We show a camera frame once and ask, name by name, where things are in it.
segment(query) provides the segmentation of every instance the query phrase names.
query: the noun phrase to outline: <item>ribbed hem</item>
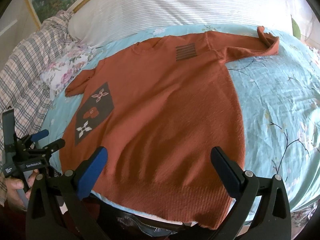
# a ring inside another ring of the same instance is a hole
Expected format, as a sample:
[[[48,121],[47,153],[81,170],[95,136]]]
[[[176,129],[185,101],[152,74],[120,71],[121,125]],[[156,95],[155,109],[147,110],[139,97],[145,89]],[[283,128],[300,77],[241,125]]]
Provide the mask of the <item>ribbed hem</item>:
[[[156,215],[170,221],[197,221],[217,229],[227,215],[231,198],[219,178],[212,187],[175,187],[135,180],[116,182],[107,175],[98,179],[93,190],[121,206]]]

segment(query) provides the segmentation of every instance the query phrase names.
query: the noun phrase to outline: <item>human hand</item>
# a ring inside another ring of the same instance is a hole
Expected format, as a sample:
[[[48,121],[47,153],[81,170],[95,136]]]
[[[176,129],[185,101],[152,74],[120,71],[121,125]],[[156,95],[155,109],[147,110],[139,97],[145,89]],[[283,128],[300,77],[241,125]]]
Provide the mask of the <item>human hand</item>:
[[[35,182],[36,176],[39,174],[38,170],[34,170],[33,173],[28,178],[29,187],[32,187]],[[23,182],[21,179],[16,178],[7,178],[5,179],[5,184],[7,186],[7,199],[8,204],[11,209],[14,210],[23,210],[25,211],[25,207],[23,205],[23,201],[18,195],[17,189],[23,189]],[[30,198],[31,188],[26,192],[27,199]]]

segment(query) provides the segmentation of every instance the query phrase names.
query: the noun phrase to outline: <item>metal screw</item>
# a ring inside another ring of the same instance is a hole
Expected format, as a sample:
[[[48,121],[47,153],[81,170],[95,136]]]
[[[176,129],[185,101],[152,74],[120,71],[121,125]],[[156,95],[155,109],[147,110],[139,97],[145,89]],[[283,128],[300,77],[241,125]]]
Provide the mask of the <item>metal screw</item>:
[[[73,171],[72,171],[72,170],[67,170],[67,171],[64,173],[64,175],[66,175],[67,177],[72,176],[72,174],[73,174]]]
[[[38,175],[36,176],[36,179],[37,179],[37,180],[43,179],[43,175],[42,175],[42,174],[38,174]]]
[[[252,171],[245,171],[244,174],[249,178],[251,178],[253,176],[253,172]]]
[[[282,179],[279,174],[276,174],[276,175],[275,175],[275,178],[276,178],[276,180],[281,180],[281,179]]]

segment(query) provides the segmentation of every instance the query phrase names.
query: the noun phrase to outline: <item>white pillow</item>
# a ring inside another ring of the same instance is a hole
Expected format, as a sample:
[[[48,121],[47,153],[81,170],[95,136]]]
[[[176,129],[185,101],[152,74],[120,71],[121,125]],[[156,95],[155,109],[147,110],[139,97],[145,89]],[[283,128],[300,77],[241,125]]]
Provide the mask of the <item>white pillow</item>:
[[[153,27],[263,25],[292,34],[287,0],[90,0],[70,22],[73,37],[100,46]]]

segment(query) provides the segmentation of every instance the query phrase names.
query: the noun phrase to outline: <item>striped patch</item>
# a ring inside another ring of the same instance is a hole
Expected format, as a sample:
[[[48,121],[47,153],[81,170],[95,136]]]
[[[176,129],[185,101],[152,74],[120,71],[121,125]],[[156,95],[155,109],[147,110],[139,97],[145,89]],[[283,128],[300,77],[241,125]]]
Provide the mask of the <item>striped patch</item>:
[[[176,61],[184,60],[184,59],[188,59],[196,56],[197,56],[196,45],[194,43],[176,47]]]

